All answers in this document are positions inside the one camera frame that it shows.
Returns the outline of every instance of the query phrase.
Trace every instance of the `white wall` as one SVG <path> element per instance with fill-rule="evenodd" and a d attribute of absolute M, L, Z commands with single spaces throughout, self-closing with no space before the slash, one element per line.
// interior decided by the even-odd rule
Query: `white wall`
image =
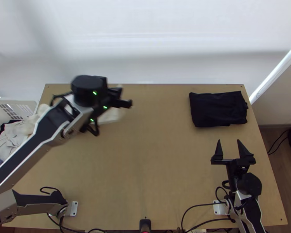
<path fill-rule="evenodd" d="M 291 65 L 252 107 L 259 125 L 291 123 Z"/>
<path fill-rule="evenodd" d="M 284 55 L 178 55 L 74 60 L 65 64 L 47 58 L 18 59 L 0 65 L 0 95 L 39 100 L 45 83 L 69 83 L 80 74 L 106 76 L 110 83 L 237 83 L 244 84 L 250 95 Z"/>
<path fill-rule="evenodd" d="M 0 0 L 3 97 L 37 100 L 78 74 L 251 94 L 290 49 L 291 1 Z"/>

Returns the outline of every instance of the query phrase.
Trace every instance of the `black folded cloth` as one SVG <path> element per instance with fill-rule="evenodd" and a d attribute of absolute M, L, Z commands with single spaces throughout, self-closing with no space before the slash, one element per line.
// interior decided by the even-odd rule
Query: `black folded cloth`
<path fill-rule="evenodd" d="M 241 91 L 189 94 L 192 120 L 196 127 L 247 123 L 248 105 Z"/>

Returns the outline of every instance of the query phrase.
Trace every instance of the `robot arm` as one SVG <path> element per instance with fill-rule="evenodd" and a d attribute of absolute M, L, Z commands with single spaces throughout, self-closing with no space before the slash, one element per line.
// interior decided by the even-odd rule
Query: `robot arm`
<path fill-rule="evenodd" d="M 220 140 L 211 158 L 211 164 L 226 166 L 229 180 L 222 182 L 222 185 L 230 190 L 222 200 L 224 203 L 213 206 L 214 212 L 218 215 L 230 215 L 236 220 L 241 233 L 265 233 L 258 202 L 258 196 L 262 193 L 262 183 L 255 175 L 247 173 L 250 165 L 256 161 L 240 140 L 237 140 L 237 144 L 240 158 L 223 159 Z"/>
<path fill-rule="evenodd" d="M 78 203 L 68 202 L 59 190 L 44 192 L 48 195 L 21 195 L 12 188 L 52 147 L 86 130 L 98 136 L 97 117 L 110 107 L 132 106 L 131 100 L 120 99 L 121 88 L 108 88 L 105 77 L 78 76 L 71 89 L 58 96 L 62 99 L 41 116 L 33 134 L 0 166 L 0 224 L 19 215 L 46 212 L 58 218 L 74 216 Z M 89 125 L 92 122 L 95 130 Z"/>

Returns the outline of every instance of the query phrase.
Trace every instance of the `table surface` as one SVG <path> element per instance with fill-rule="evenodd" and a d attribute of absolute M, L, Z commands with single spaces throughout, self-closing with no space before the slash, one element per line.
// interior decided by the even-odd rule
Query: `table surface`
<path fill-rule="evenodd" d="M 64 224 L 74 229 L 137 230 L 145 216 L 153 229 L 176 229 L 190 206 L 211 203 L 215 189 L 227 179 L 225 166 L 211 165 L 218 139 L 225 158 L 238 158 L 237 139 L 255 155 L 249 171 L 262 182 L 259 203 L 264 226 L 287 224 L 286 215 L 262 137 L 243 85 L 125 84 L 123 99 L 134 107 L 115 123 L 100 126 L 100 136 L 79 134 L 52 148 L 15 186 L 22 194 L 40 194 L 52 186 L 79 202 L 76 217 Z M 69 84 L 46 84 L 40 103 Z M 248 103 L 248 123 L 196 128 L 189 93 L 241 90 Z M 187 213 L 184 228 L 218 218 L 212 206 Z M 57 228 L 46 216 L 19 216 L 5 226 Z M 202 228 L 236 227 L 217 221 Z"/>

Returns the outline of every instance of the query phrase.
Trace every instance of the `white laundry basket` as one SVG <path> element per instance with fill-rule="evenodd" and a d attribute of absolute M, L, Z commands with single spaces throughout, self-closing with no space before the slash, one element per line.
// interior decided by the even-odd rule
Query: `white laundry basket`
<path fill-rule="evenodd" d="M 10 120 L 23 120 L 35 114 L 36 101 L 12 100 L 0 98 L 0 125 Z"/>

